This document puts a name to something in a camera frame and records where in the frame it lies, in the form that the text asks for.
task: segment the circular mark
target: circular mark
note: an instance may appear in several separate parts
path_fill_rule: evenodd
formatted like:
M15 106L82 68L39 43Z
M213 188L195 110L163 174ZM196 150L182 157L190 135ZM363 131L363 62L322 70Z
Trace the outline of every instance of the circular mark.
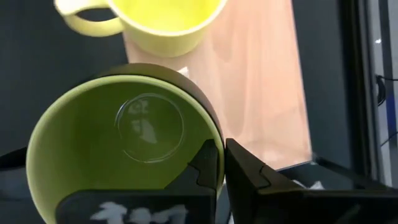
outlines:
M143 93L120 107L115 127L124 153L139 162L154 163L173 156L184 137L180 108L165 96Z

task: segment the wooden board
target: wooden board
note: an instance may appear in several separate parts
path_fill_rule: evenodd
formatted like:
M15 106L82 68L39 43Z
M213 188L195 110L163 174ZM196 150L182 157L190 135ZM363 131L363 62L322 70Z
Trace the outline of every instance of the wooden board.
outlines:
M183 71L212 102L226 138L275 169L310 158L294 17L289 0L229 0L203 42L158 58L126 42L130 62Z

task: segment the mug rim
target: mug rim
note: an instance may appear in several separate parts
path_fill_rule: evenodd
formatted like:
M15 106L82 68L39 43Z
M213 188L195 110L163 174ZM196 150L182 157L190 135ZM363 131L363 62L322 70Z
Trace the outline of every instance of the mug rim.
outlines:
M106 0L109 7L114 11L114 13L121 18L123 21L126 21L130 26L142 30L146 33L153 34L153 35L158 35L162 37L178 37L182 35L187 35L194 33L198 30L201 30L202 28L206 27L208 24L210 24L222 11L222 9L225 7L227 0L219 0L220 2L217 5L216 10L214 10L207 19L205 19L203 22L199 23L198 25L191 27L187 30L181 30L181 31L159 31L156 29L152 29L146 26L141 25L140 23L132 20L130 17L128 17L125 13L123 13L119 7L114 3L114 0Z
M41 115L39 121L35 125L35 128L30 136L28 150L26 155L26 174L27 174L27 182L29 186L29 192L32 195L32 199L35 207L37 208L40 216L45 220L46 223L52 223L51 214L48 214L43 210L43 202L40 202L39 196L37 195L38 189L36 187L34 179L32 179L32 169L37 163L35 159L35 151L38 148L38 139L43 135L43 128L48 125L49 120L55 116L67 103L74 100L76 97L81 95L84 92L90 91L94 88L109 85L113 83L145 83L149 85L154 85L159 88L163 88L168 90L177 96L181 97L185 101L187 101L194 109L201 115L201 117L206 122L209 130L211 131L216 147L218 149L218 177L217 177L217 194L220 193L220 190L223 186L224 180L224 147L223 147L223 139L221 137L221 133L217 129L216 123L212 120L210 114L204 109L204 107L196 100L194 97L189 95L186 91L181 88L165 82L163 80L159 80L152 77L147 77L143 75L112 75L108 77L100 77L95 78L94 80L90 80L88 82L82 83L71 90L68 90L61 97L56 99Z

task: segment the green mug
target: green mug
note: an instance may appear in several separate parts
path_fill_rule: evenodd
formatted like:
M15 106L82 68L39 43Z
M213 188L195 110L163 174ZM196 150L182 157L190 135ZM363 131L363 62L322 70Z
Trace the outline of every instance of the green mug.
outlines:
M57 99L30 137L27 179L46 223L79 190L162 189L207 139L219 153L220 124L200 89L178 72L137 63L99 74Z

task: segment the white logo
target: white logo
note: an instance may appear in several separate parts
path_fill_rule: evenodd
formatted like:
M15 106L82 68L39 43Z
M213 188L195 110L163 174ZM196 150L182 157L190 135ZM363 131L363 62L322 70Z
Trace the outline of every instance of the white logo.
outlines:
M107 224L124 224L123 216L127 215L127 209L123 205L105 202L99 207L103 208L103 210L92 215L90 220L106 220ZM149 224L150 222L185 224L187 213L188 210L184 205L176 205L153 214L148 208L136 208L131 211L127 222L135 224Z

